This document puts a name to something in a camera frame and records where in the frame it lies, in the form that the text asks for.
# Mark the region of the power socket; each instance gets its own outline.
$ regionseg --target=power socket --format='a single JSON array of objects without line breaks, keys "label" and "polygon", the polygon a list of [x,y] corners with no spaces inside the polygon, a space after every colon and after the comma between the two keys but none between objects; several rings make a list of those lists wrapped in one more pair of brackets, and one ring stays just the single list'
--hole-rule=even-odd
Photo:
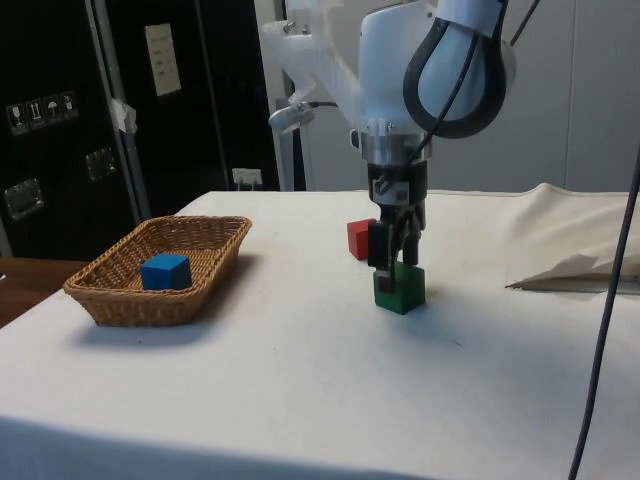
[{"label": "power socket", "polygon": [[245,187],[262,187],[262,170],[257,168],[234,168],[233,183]]}]

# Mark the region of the wire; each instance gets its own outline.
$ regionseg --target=wire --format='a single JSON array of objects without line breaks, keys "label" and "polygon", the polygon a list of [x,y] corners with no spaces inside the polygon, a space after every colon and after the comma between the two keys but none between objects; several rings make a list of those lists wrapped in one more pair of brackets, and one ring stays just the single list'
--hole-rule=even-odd
[{"label": "wire", "polygon": [[516,31],[516,34],[511,39],[511,46],[512,47],[515,46],[516,43],[518,43],[518,40],[520,39],[520,36],[522,35],[522,32],[524,32],[524,29],[527,28],[527,25],[529,24],[529,20],[531,20],[531,17],[533,17],[533,14],[535,13],[535,11],[538,8],[539,4],[540,4],[540,0],[533,0],[533,3],[531,4],[531,7],[529,7],[529,11],[527,12],[527,14],[525,15],[524,19],[522,20],[522,23],[518,27],[518,30]]},{"label": "wire", "polygon": [[638,159],[636,160],[636,171],[633,175],[633,182],[631,184],[629,200],[627,202],[627,210],[625,211],[625,214],[624,214],[624,221],[622,222],[622,230],[620,232],[620,239],[618,241],[616,257],[613,263],[613,273],[611,274],[611,281],[609,283],[609,293],[607,294],[604,313],[602,315],[602,324],[600,326],[600,333],[598,334],[598,342],[596,345],[595,358],[593,360],[593,370],[591,372],[591,380],[589,382],[589,394],[587,396],[587,406],[585,408],[584,418],[582,419],[582,429],[580,430],[578,445],[576,447],[576,452],[573,457],[571,472],[569,473],[569,480],[575,480],[576,477],[578,476],[578,470],[580,469],[580,463],[582,462],[582,455],[584,454],[584,448],[587,443],[587,437],[589,436],[589,428],[591,427],[591,418],[593,417],[593,410],[595,408],[595,403],[596,403],[596,394],[598,393],[598,382],[600,380],[600,367],[602,366],[602,357],[604,356],[604,347],[607,342],[607,334],[609,333],[609,324],[611,323],[611,314],[613,313],[613,305],[616,301],[616,294],[618,292],[618,285],[620,283],[620,274],[622,272],[624,252],[627,248],[629,231],[631,230],[631,222],[633,220],[633,213],[636,207],[636,201],[638,199],[639,191],[640,191],[640,151],[638,151]]},{"label": "wire", "polygon": [[420,142],[420,145],[418,145],[418,147],[411,154],[411,156],[409,157],[409,159],[403,165],[402,168],[397,170],[391,178],[388,177],[388,173],[382,176],[382,178],[378,182],[378,193],[380,195],[384,195],[385,193],[387,193],[391,189],[391,187],[393,187],[396,184],[396,182],[398,182],[400,178],[402,178],[402,176],[406,173],[407,168],[409,168],[409,166],[411,166],[411,164],[415,160],[420,158],[420,155],[422,155],[422,151],[425,149],[427,145],[429,145],[429,142],[433,139],[434,135],[436,135],[436,133],[438,132],[438,127],[440,127],[440,125],[442,124],[446,116],[449,114],[449,111],[451,110],[451,107],[453,107],[453,104],[456,101],[458,94],[460,93],[460,89],[462,88],[462,85],[464,84],[464,81],[467,78],[467,74],[469,73],[469,69],[471,68],[471,62],[473,61],[473,57],[475,55],[476,47],[478,46],[479,39],[480,39],[480,35],[478,33],[475,33],[473,35],[473,38],[471,39],[471,44],[469,45],[469,51],[467,52],[467,58],[465,58],[464,60],[464,65],[462,66],[462,70],[460,71],[458,80],[456,81],[456,84],[453,87],[453,91],[451,92],[451,95],[449,96],[449,99],[447,100],[447,103],[442,109],[442,112],[440,113],[440,116],[436,120],[436,123],[434,124],[433,128],[427,134],[424,140]]},{"label": "wire", "polygon": [[337,107],[338,104],[335,102],[309,102],[309,106],[311,108],[318,108],[318,107]]}]

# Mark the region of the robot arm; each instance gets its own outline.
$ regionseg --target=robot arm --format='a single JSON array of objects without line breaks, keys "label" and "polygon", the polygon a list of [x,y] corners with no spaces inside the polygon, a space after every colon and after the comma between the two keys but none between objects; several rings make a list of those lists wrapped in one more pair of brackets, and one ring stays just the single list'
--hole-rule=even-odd
[{"label": "robot arm", "polygon": [[462,138],[498,115],[515,62],[502,42],[508,0],[404,2],[369,14],[362,23],[359,74],[333,44],[328,11],[340,0],[288,0],[306,10],[309,29],[278,22],[266,40],[296,83],[287,109],[270,123],[278,130],[313,119],[305,98],[316,84],[333,96],[353,127],[352,145],[368,165],[369,194],[381,209],[371,225],[369,264],[380,289],[396,289],[395,265],[418,263],[426,228],[427,162],[433,136]]}]

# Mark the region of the green cube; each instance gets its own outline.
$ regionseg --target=green cube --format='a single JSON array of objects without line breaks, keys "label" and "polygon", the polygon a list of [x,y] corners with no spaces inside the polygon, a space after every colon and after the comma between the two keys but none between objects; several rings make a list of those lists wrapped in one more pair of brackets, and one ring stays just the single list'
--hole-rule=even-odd
[{"label": "green cube", "polygon": [[378,279],[374,275],[376,305],[391,312],[405,315],[427,302],[424,270],[404,263],[396,263],[396,292],[380,291]]}]

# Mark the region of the wooden block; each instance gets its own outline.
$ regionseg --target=wooden block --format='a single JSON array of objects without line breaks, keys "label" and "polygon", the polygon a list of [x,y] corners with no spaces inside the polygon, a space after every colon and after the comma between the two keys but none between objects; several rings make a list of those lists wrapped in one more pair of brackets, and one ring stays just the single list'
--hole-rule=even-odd
[{"label": "wooden block", "polygon": [[347,224],[349,251],[358,260],[369,258],[369,224],[375,220],[362,220]]},{"label": "wooden block", "polygon": [[140,267],[145,290],[185,290],[192,285],[189,257],[161,254]]},{"label": "wooden block", "polygon": [[376,305],[399,315],[424,305],[427,301],[424,270],[404,263],[396,263],[396,292],[383,293],[374,275]]}]

